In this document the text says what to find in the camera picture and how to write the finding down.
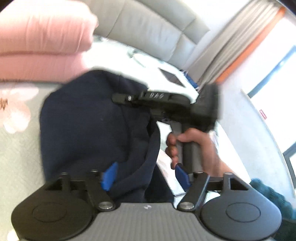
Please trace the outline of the person's right hand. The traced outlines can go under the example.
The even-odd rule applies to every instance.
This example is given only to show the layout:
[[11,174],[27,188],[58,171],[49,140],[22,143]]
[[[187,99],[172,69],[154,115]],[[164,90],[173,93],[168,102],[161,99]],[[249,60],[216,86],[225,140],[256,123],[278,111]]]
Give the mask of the person's right hand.
[[171,158],[171,168],[175,169],[179,163],[179,152],[177,141],[181,143],[197,143],[201,148],[202,170],[212,177],[223,177],[224,173],[234,173],[218,156],[215,145],[208,133],[201,132],[195,128],[189,128],[184,133],[175,136],[170,133],[166,139],[165,153]]

